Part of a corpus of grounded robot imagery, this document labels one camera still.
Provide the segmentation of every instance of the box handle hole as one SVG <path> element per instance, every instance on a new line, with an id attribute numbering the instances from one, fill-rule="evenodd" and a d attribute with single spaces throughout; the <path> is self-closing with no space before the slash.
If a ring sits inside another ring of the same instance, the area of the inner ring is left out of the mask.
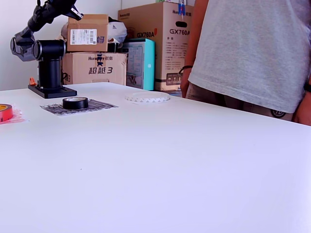
<path id="1" fill-rule="evenodd" d="M 188 27 L 188 24 L 186 22 L 178 21 L 178 22 L 176 22 L 176 26 L 179 28 L 186 28 L 186 27 Z"/>

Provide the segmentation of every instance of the man's arm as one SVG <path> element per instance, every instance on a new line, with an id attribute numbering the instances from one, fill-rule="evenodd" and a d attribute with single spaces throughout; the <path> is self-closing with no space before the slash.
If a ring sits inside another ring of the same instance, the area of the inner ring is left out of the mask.
<path id="1" fill-rule="evenodd" d="M 191 25 L 191 33 L 188 42 L 187 53 L 185 57 L 185 65 L 192 66 L 195 61 L 196 51 L 198 49 L 198 44 L 201 36 L 203 21 L 205 17 L 205 13 L 207 10 L 208 0 L 196 0 L 193 10 L 192 17 L 192 25 Z M 181 91 L 183 97 L 186 97 L 187 90 L 189 87 L 189 75 L 191 73 L 191 69 L 185 69 L 183 78 L 181 81 Z"/>
<path id="2" fill-rule="evenodd" d="M 298 107 L 294 122 L 311 126 L 311 92 L 306 92 L 300 106 Z"/>

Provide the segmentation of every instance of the person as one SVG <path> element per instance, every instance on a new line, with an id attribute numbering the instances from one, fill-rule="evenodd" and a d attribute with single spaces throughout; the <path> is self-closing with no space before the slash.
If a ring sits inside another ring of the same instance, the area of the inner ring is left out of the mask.
<path id="1" fill-rule="evenodd" d="M 311 125 L 310 0 L 196 0 L 192 15 L 184 98 Z"/>

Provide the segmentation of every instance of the white plastic bag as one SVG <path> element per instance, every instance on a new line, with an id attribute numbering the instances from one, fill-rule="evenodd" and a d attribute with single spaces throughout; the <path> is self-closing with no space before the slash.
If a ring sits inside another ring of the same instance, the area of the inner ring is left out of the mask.
<path id="1" fill-rule="evenodd" d="M 127 29 L 122 22 L 110 22 L 108 25 L 108 43 L 124 42 L 127 36 Z"/>

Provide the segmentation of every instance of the barcode label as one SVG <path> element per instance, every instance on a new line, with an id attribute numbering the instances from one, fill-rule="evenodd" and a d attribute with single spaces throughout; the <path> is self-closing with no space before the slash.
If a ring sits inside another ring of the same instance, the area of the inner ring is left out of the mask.
<path id="1" fill-rule="evenodd" d="M 71 29 L 70 45 L 97 45 L 97 29 Z"/>

